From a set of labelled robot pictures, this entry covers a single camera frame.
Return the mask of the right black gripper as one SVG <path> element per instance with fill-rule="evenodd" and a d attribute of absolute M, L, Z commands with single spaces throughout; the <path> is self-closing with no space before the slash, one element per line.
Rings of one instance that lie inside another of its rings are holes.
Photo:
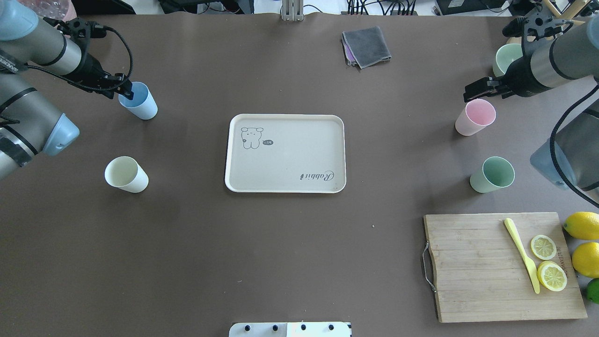
<path fill-rule="evenodd" d="M 501 96 L 502 99 L 513 96 L 515 93 L 500 78 L 482 78 L 464 87 L 464 102 L 470 102 L 480 97 Z"/>

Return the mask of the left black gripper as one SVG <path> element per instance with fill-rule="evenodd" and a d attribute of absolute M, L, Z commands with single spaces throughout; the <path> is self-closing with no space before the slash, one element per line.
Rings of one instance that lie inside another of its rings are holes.
<path fill-rule="evenodd" d="M 89 87 L 88 92 L 104 96 L 120 94 L 127 100 L 133 99 L 132 83 L 122 73 L 111 75 L 104 71 L 97 59 L 82 60 L 77 67 L 77 82 Z"/>

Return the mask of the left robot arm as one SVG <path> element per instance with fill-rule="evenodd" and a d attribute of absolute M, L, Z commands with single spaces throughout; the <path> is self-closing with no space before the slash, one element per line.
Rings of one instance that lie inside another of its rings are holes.
<path fill-rule="evenodd" d="M 110 74 L 90 55 L 94 38 L 109 26 L 76 18 L 63 22 L 38 16 L 16 0 L 1 2 L 0 175 L 7 177 L 38 153 L 56 155 L 79 136 L 79 128 L 21 74 L 43 71 L 72 86 L 112 99 L 132 100 L 129 74 Z"/>

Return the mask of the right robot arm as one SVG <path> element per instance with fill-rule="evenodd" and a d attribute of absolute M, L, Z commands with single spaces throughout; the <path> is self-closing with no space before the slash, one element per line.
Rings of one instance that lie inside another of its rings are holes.
<path fill-rule="evenodd" d="M 505 36 L 522 38 L 522 57 L 504 75 L 484 77 L 465 87 L 465 102 L 476 98 L 513 95 L 532 97 L 570 88 L 581 79 L 598 81 L 598 18 L 582 25 L 550 15 L 513 20 Z M 548 140 L 530 157 L 530 163 L 558 188 L 571 190 L 598 205 L 598 85 L 562 114 Z"/>

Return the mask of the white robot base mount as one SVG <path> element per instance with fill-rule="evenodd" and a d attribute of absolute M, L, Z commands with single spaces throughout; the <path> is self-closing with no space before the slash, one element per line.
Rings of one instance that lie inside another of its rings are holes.
<path fill-rule="evenodd" d="M 351 337 L 350 322 L 238 322 L 229 337 Z"/>

